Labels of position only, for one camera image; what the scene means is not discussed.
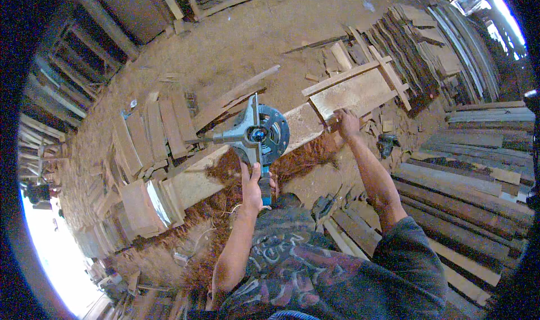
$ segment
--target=forearm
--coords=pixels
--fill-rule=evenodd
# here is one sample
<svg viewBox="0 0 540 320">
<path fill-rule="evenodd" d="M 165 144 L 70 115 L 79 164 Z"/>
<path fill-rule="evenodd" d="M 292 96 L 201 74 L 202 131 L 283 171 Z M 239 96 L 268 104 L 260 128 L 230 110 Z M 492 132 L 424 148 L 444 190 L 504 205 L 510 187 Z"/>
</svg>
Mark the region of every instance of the forearm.
<svg viewBox="0 0 540 320">
<path fill-rule="evenodd" d="M 241 206 L 231 235 L 218 258 L 212 277 L 214 301 L 223 299 L 242 280 L 251 250 L 257 211 Z"/>
<path fill-rule="evenodd" d="M 401 206 L 394 182 L 377 157 L 361 140 L 360 135 L 349 139 L 348 144 L 358 164 L 368 197 L 379 215 L 382 231 L 387 232 L 407 216 Z"/>
</svg>

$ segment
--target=hand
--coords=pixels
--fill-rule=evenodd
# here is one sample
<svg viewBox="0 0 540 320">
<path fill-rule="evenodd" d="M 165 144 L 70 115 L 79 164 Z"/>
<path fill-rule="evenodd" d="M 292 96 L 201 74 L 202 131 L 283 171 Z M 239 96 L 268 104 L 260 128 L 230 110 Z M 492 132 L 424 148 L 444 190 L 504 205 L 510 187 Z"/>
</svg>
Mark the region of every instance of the hand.
<svg viewBox="0 0 540 320">
<path fill-rule="evenodd" d="M 353 112 L 343 108 L 334 111 L 334 115 L 338 119 L 337 127 L 343 140 L 348 143 L 360 135 L 360 120 Z"/>
<path fill-rule="evenodd" d="M 242 210 L 255 212 L 257 215 L 262 210 L 261 189 L 258 183 L 261 178 L 261 165 L 258 162 L 253 164 L 251 178 L 249 178 L 249 170 L 245 163 L 240 162 L 240 169 L 242 170 Z M 270 186 L 275 188 L 273 179 L 270 179 Z"/>
</svg>

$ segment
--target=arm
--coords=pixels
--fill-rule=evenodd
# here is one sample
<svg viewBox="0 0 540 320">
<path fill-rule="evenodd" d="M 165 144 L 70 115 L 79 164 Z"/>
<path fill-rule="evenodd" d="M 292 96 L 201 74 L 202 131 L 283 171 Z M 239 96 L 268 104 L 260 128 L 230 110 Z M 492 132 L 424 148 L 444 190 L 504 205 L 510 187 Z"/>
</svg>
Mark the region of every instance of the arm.
<svg viewBox="0 0 540 320">
<path fill-rule="evenodd" d="M 262 209 L 261 189 L 257 183 L 261 176 L 260 164 L 253 165 L 251 178 L 249 178 L 246 164 L 240 163 L 240 168 L 242 170 L 242 206 L 238 208 L 231 235 L 215 264 L 212 277 L 212 310 L 220 308 L 225 298 L 246 273 L 255 222 Z"/>
<path fill-rule="evenodd" d="M 407 217 L 401 206 L 400 195 L 390 174 L 362 141 L 358 118 L 347 109 L 339 109 L 335 115 L 339 121 L 340 135 L 353 152 L 368 197 L 379 215 L 382 231 L 386 233 Z"/>
</svg>

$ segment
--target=dark graphic t-shirt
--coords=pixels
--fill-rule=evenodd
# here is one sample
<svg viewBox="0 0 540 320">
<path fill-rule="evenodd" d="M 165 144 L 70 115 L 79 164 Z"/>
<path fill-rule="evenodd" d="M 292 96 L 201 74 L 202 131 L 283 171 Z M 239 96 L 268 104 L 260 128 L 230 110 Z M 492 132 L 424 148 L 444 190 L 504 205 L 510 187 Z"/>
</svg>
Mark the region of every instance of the dark graphic t-shirt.
<svg viewBox="0 0 540 320">
<path fill-rule="evenodd" d="M 226 318 L 435 319 L 444 307 L 441 262 L 410 216 L 383 235 L 373 262 L 314 246 L 305 229 L 281 231 L 253 239 L 247 278 L 221 306 Z"/>
</svg>

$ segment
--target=dirt floor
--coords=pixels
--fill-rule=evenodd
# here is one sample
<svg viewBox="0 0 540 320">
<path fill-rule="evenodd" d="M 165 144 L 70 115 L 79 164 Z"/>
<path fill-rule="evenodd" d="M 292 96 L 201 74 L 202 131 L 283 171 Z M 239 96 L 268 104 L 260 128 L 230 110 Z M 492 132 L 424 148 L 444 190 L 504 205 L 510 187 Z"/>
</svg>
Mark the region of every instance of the dirt floor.
<svg viewBox="0 0 540 320">
<path fill-rule="evenodd" d="M 373 4 L 375 13 L 363 6 L 364 1 Z M 204 108 L 212 99 L 235 85 L 279 64 L 282 66 L 279 73 L 260 82 L 261 86 L 267 88 L 260 101 L 285 113 L 306 101 L 301 90 L 313 82 L 305 80 L 305 74 L 320 75 L 323 66 L 318 61 L 319 49 L 287 55 L 282 53 L 310 42 L 344 35 L 342 25 L 356 26 L 364 31 L 381 18 L 388 6 L 396 2 L 418 4 L 421 1 L 253 0 L 212 15 L 200 24 L 189 24 L 189 33 L 169 39 L 162 35 L 153 40 L 144 47 L 137 60 L 128 62 L 112 79 L 98 105 L 71 139 L 73 156 L 60 169 L 63 183 L 60 202 L 72 231 L 97 221 L 95 212 L 85 203 L 92 183 L 87 171 L 92 164 L 104 159 L 111 147 L 111 116 L 128 108 L 131 100 L 137 99 L 138 103 L 144 104 L 152 91 L 159 91 L 160 94 L 194 94 L 199 108 Z M 158 81 L 164 73 L 178 73 L 182 81 Z M 402 145 L 394 149 L 391 157 L 383 160 L 387 169 L 399 164 L 402 157 L 406 157 L 406 151 L 416 150 L 439 125 L 444 124 L 444 110 L 438 100 L 414 120 L 408 118 L 393 101 L 375 110 L 374 119 L 377 121 L 378 110 L 394 120 L 395 133 Z M 370 148 L 378 154 L 375 138 L 367 133 L 365 137 Z M 311 208 L 318 196 L 335 193 L 341 183 L 341 197 L 351 186 L 354 186 L 353 195 L 361 193 L 363 185 L 350 150 L 342 148 L 335 159 L 339 170 L 330 165 L 317 166 L 309 174 L 286 183 L 283 190 L 296 193 L 307 208 Z M 206 237 L 211 239 L 214 233 L 219 232 L 226 235 L 226 231 L 221 230 L 228 229 L 226 216 L 220 220 L 216 218 L 213 222 L 218 230 L 207 232 L 197 243 L 197 235 L 211 228 L 209 217 L 220 216 L 217 213 L 220 211 L 218 205 L 208 207 L 207 211 L 198 211 L 189 224 L 156 237 L 153 244 L 133 247 L 116 255 L 113 258 L 114 267 L 125 277 L 140 269 L 143 272 L 142 280 L 155 284 L 175 288 L 187 284 L 185 278 L 180 278 L 185 270 L 173 261 L 172 251 L 180 243 L 188 248 L 188 252 L 192 252 L 195 245 L 199 249 L 204 248 L 205 242 L 211 243 Z M 199 225 L 198 229 L 187 233 L 189 239 L 186 239 L 186 230 L 192 225 Z M 197 257 L 203 258 L 206 250 L 200 250 L 192 263 L 204 266 L 204 263 L 197 261 Z M 211 270 L 211 265 L 194 269 Z"/>
</svg>

